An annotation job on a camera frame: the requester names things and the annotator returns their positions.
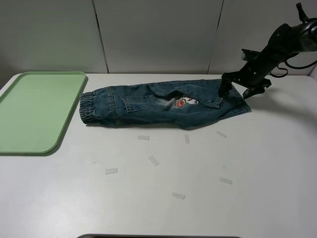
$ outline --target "jeans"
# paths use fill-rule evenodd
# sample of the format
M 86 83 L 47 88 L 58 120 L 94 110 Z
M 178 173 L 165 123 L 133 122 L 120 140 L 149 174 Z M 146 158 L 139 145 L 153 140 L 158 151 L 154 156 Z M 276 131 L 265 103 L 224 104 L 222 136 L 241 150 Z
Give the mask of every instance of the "jeans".
M 234 87 L 219 97 L 220 84 L 216 79 L 101 88 L 80 95 L 80 117 L 85 124 L 108 127 L 172 123 L 191 128 L 251 111 Z

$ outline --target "white table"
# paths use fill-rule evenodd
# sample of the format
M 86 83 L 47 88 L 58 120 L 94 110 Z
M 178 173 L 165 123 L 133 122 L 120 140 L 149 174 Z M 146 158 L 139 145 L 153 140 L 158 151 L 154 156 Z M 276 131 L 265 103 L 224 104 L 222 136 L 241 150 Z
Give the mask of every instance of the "white table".
M 87 76 L 85 92 L 220 77 Z M 0 237 L 316 238 L 317 82 L 307 76 L 272 79 L 265 94 L 247 102 L 252 113 L 193 131 L 85 126 L 77 106 L 54 154 L 0 156 Z M 158 166 L 149 161 L 151 155 Z M 107 168 L 118 173 L 105 175 Z M 220 176 L 233 184 L 219 182 Z M 185 200 L 172 192 L 185 194 Z

